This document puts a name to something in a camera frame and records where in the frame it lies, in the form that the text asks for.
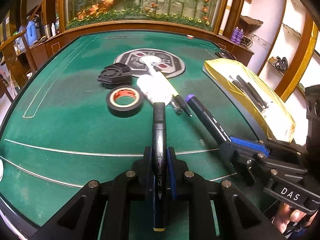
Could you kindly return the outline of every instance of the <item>blue gripper pad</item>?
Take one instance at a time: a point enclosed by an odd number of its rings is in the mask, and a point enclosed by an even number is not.
[[[267,148],[260,144],[260,143],[254,143],[254,142],[250,142],[250,141],[246,141],[246,140],[242,140],[236,137],[229,137],[232,143],[253,149],[253,150],[257,150],[260,151],[264,154],[265,157],[269,157],[269,153],[270,151],[267,150]]]

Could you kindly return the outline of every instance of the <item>white bottle on counter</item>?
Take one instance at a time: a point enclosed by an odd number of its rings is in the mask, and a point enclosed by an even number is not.
[[[52,37],[56,35],[56,27],[54,26],[54,23],[51,25],[51,31],[52,31]]]

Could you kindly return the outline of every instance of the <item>box covered with yellow cloth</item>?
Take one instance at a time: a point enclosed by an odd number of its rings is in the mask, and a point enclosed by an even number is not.
[[[255,73],[238,61],[224,58],[205,61],[203,71],[241,109],[259,138],[292,141],[294,119],[279,96]]]

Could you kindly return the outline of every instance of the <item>wooden chair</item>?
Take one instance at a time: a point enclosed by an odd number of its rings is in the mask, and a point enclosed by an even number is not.
[[[14,50],[13,43],[17,38],[22,38],[23,44],[26,47],[26,56],[28,57],[30,61],[30,69],[32,73],[34,74],[37,70],[36,63],[33,59],[33,56],[30,52],[29,46],[27,44],[27,41],[24,37],[24,34],[26,33],[26,29],[24,28],[22,32],[11,36],[8,38],[4,43],[0,45],[0,51],[2,51],[5,63],[8,67],[8,69],[11,72],[11,75],[14,77],[16,80],[17,84],[19,87],[22,89],[25,84],[28,81],[28,77],[26,75],[26,72],[21,64],[21,62],[18,59],[18,56],[16,54],[16,51]],[[10,99],[12,102],[13,99],[11,95],[9,94],[8,90],[6,89],[5,85],[3,84],[2,80],[0,81],[0,88],[4,89],[5,94],[7,97]]]

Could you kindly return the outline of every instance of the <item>yellow fabric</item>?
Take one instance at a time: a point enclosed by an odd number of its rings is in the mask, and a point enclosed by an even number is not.
[[[204,66],[210,75],[247,109],[268,137],[292,141],[295,129],[292,116],[279,96],[255,73],[238,61],[224,58],[207,60]],[[241,90],[231,83],[229,76],[236,80],[237,75],[241,76],[244,81],[250,82],[267,103],[268,108],[262,113]]]

